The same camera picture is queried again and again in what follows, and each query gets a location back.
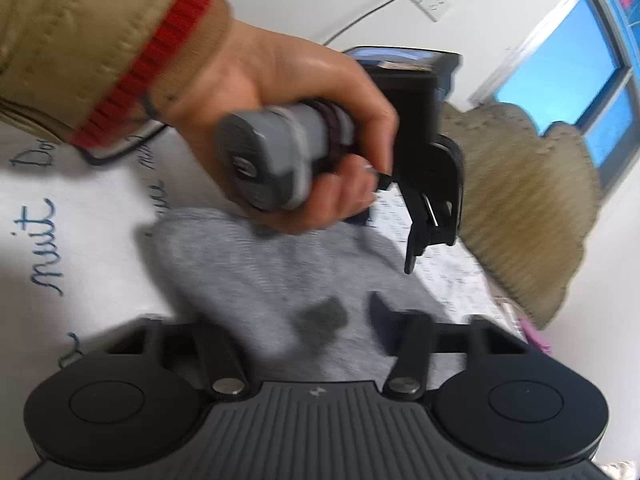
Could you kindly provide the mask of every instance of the black device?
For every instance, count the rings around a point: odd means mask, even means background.
[[[590,461],[608,419],[590,382],[487,320],[395,316],[382,391],[253,384],[219,327],[146,320],[32,392],[42,462],[24,480],[607,478]],[[466,369],[427,391],[436,352],[466,353]]]
[[[411,215],[409,274],[416,256],[430,245],[453,245],[460,227],[462,150],[439,134],[460,56],[392,47],[357,47],[346,54],[364,67],[400,117],[393,172],[381,176],[380,189],[397,182]],[[298,207],[315,175],[330,171],[342,154],[358,151],[351,118],[322,100],[230,114],[215,136],[238,193],[267,212]]]

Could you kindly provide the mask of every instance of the red stripe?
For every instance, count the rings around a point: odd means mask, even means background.
[[[129,71],[75,132],[72,144],[89,149],[106,146],[114,140],[114,129],[127,118],[142,94],[187,41],[210,1],[174,2]]]

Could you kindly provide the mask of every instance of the hand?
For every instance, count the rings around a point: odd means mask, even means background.
[[[347,155],[335,173],[318,176],[308,199],[295,211],[260,214],[235,195],[212,140],[215,125],[229,112],[312,97],[329,99],[350,113],[363,156]],[[231,200],[259,221],[289,234],[325,229],[371,205],[377,177],[370,167],[390,174],[398,128],[396,111],[353,59],[238,21],[164,120],[180,131]]]

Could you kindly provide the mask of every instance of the window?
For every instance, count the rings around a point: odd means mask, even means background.
[[[609,189],[640,146],[639,41],[640,0],[565,0],[473,100],[574,124]]]

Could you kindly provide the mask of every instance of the blue window pane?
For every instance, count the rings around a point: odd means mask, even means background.
[[[524,108],[543,134],[555,121],[575,124],[616,68],[589,1],[580,0],[496,99]]]
[[[627,90],[616,99],[609,111],[584,137],[593,164],[599,168],[631,126],[634,113]]]

